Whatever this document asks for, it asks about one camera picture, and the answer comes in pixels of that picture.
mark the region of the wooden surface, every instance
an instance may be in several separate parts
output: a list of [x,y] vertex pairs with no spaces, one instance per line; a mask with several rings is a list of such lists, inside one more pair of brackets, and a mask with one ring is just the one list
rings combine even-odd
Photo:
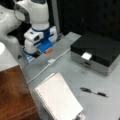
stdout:
[[0,72],[0,120],[39,120],[19,66]]

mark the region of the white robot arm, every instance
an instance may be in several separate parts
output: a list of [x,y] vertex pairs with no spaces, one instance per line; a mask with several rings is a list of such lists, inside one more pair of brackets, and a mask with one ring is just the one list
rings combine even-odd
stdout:
[[21,21],[16,19],[13,10],[9,10],[0,5],[0,42],[4,43],[13,56],[17,59],[21,55],[21,50],[17,38],[9,36],[8,33],[21,25]]
[[25,50],[34,54],[37,50],[45,52],[57,39],[56,27],[50,28],[46,0],[24,0],[15,5],[15,16],[22,22],[31,23],[25,33]]

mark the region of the white table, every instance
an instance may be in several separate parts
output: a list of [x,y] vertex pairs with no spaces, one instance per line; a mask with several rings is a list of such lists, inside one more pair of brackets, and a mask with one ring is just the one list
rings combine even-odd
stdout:
[[[28,82],[38,74],[47,65],[47,61],[50,58],[56,58],[66,51],[70,44],[79,37],[77,34],[70,33],[54,46],[54,51],[50,55],[42,55],[24,67],[23,73],[26,81]],[[34,81],[29,83],[30,91],[43,120],[52,120],[52,118],[42,107],[33,90],[53,72],[61,72],[70,89],[83,106],[84,114],[88,120],[118,120],[120,117],[120,64],[109,76],[104,76],[72,61],[71,53],[68,52]],[[80,87],[87,87],[106,93],[109,98],[82,92]]]

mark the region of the pen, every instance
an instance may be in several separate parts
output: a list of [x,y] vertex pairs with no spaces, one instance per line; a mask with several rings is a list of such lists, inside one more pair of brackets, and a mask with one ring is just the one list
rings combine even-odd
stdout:
[[92,90],[90,90],[90,89],[88,89],[88,88],[82,87],[82,88],[80,88],[80,89],[81,89],[82,91],[84,91],[84,92],[93,93],[93,94],[100,95],[100,96],[103,96],[103,97],[108,97],[105,93],[92,91]]

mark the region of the black box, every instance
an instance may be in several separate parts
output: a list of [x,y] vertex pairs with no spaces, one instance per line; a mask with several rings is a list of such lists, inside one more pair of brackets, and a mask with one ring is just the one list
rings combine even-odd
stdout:
[[[90,60],[82,58],[87,52]],[[105,75],[110,73],[120,60],[120,41],[87,32],[71,45],[71,57],[86,67]]]

